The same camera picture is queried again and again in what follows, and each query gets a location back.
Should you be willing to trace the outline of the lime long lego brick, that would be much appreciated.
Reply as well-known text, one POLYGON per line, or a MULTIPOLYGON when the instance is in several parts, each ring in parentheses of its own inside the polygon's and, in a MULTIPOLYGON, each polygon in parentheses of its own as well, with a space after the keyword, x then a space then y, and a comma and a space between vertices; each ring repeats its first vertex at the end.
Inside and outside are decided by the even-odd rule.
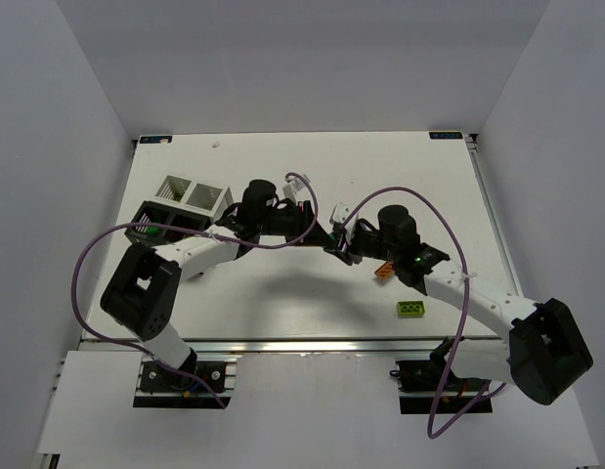
POLYGON ((399 301, 396 304, 396 314, 399 319, 422 318, 425 313, 426 309, 423 301, 399 301))

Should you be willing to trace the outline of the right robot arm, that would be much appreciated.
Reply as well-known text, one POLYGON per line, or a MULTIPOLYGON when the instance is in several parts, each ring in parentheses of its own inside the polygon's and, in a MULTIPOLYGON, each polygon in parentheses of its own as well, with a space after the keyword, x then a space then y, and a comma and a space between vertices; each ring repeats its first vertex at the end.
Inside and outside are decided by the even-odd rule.
POLYGON ((421 241, 402 205, 383 207, 377 219, 372 225, 337 204, 330 215, 337 256, 348 264, 388 261, 402 284, 465 312, 497 336, 445 339, 430 355, 431 375, 512 384, 532 401, 550 405, 592 368, 566 304, 554 298, 538 303, 468 276, 448 254, 421 241))

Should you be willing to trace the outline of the orange lego brick with lime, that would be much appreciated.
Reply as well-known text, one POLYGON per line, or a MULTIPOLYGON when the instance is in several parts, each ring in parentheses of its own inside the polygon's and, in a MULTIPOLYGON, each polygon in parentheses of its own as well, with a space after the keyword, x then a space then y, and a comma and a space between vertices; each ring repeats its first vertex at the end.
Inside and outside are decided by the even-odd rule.
POLYGON ((374 271, 376 279, 380 282, 385 282, 395 274, 393 264, 385 262, 374 271))

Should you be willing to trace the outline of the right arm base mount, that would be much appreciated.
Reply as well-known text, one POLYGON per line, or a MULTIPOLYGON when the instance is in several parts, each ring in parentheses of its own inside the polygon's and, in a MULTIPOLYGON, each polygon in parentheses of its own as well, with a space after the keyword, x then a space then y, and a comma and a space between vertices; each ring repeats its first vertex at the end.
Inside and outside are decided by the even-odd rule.
MULTIPOLYGON (((453 339, 446 338, 425 360, 402 360, 389 371, 397 382, 402 415, 428 414, 446 364, 453 339)), ((458 378, 450 372, 438 403, 438 414, 454 414, 467 405, 485 382, 477 378, 458 378)))

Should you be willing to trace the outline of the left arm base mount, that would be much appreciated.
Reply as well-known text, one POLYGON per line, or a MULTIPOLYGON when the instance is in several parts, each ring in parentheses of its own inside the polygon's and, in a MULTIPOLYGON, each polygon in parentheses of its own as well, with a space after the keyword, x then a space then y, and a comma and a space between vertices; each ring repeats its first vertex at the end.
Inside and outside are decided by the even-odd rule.
POLYGON ((236 382, 236 364, 225 361, 198 361, 195 374, 218 396, 219 402, 194 379, 161 368, 152 360, 143 360, 133 399, 135 408, 223 409, 232 397, 236 382))

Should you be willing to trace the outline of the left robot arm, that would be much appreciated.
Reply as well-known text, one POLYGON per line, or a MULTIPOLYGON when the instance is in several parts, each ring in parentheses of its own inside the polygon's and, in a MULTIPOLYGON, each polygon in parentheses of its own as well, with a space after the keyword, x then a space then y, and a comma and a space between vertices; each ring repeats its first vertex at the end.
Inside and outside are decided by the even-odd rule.
POLYGON ((194 378, 196 353, 171 323, 182 283, 264 249, 264 235, 282 237, 281 248, 331 246, 318 222, 317 197, 296 200, 297 184, 310 186, 304 177, 288 174, 286 196, 279 198, 273 183, 253 180, 241 200, 227 204, 203 230, 180 224, 179 210, 160 223, 125 225, 131 244, 102 294, 102 310, 135 337, 134 349, 180 380, 194 378))

